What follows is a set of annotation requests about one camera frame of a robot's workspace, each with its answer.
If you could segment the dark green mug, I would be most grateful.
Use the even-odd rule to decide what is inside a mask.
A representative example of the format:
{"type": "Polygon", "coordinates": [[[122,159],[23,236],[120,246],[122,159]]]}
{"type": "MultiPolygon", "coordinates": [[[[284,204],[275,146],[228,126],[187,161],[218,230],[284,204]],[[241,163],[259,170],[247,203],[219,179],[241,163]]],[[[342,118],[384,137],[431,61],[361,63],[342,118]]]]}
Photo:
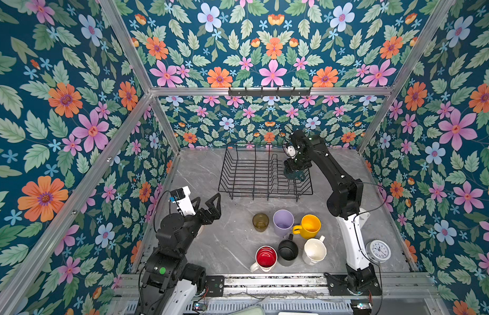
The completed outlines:
{"type": "Polygon", "coordinates": [[[289,160],[284,161],[284,176],[292,181],[303,182],[306,179],[305,171],[296,168],[289,160]]]}

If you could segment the black wire dish rack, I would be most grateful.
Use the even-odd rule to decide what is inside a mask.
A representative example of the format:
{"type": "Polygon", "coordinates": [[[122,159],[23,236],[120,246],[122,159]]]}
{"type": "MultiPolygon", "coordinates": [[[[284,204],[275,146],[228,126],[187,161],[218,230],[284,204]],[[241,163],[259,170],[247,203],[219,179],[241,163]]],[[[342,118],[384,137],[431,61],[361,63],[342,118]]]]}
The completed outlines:
{"type": "Polygon", "coordinates": [[[310,172],[300,177],[285,176],[282,150],[271,146],[231,144],[225,149],[218,192],[230,198],[293,199],[311,196],[313,186],[310,172]]]}

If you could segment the clear plastic cup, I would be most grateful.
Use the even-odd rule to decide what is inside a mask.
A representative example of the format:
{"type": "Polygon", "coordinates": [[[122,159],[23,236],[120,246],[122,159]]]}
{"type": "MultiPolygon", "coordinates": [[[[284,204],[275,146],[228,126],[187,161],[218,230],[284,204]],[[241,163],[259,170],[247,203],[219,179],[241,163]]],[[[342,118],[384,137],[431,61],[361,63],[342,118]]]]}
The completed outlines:
{"type": "Polygon", "coordinates": [[[296,149],[291,145],[284,147],[284,151],[285,154],[290,158],[294,158],[297,154],[296,149]]]}

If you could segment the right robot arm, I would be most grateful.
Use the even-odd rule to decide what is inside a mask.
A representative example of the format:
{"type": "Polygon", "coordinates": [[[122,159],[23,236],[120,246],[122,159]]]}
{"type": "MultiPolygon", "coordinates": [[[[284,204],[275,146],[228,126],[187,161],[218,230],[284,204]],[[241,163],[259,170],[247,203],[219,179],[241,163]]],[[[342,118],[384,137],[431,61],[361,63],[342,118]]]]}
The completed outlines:
{"type": "Polygon", "coordinates": [[[378,278],[361,233],[364,183],[340,166],[319,135],[306,135],[301,129],[296,130],[290,134],[284,152],[288,156],[284,161],[286,178],[300,179],[304,171],[315,164],[327,179],[332,189],[327,209],[337,219],[346,250],[346,287],[354,295],[370,289],[378,283],[378,278]]]}

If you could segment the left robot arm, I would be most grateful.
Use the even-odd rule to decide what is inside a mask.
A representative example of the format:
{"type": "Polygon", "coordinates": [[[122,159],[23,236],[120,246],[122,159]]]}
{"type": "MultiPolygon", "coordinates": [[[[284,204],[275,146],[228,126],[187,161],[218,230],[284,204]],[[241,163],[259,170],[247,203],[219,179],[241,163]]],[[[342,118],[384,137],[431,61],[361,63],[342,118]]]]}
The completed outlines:
{"type": "Polygon", "coordinates": [[[221,194],[200,206],[181,190],[173,192],[176,213],[165,216],[156,231],[158,246],[148,258],[139,280],[136,314],[183,314],[196,295],[206,289],[206,269],[189,263],[186,254],[204,225],[222,216],[221,194]]]}

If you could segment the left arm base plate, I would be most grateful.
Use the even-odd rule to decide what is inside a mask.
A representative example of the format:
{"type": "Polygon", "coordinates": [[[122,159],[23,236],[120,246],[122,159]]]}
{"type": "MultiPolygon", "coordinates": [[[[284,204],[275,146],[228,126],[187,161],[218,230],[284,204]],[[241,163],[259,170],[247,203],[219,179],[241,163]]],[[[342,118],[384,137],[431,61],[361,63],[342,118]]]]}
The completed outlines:
{"type": "Polygon", "coordinates": [[[223,297],[225,277],[223,275],[207,276],[206,287],[207,297],[223,297]]]}

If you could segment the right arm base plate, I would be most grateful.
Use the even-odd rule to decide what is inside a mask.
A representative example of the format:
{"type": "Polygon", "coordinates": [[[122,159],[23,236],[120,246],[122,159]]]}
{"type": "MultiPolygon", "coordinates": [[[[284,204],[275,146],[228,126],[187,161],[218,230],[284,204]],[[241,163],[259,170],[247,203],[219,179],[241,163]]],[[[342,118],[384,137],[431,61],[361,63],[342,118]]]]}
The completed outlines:
{"type": "Polygon", "coordinates": [[[375,274],[364,275],[362,278],[357,274],[323,274],[327,281],[328,291],[331,296],[381,296],[382,288],[375,274]]]}

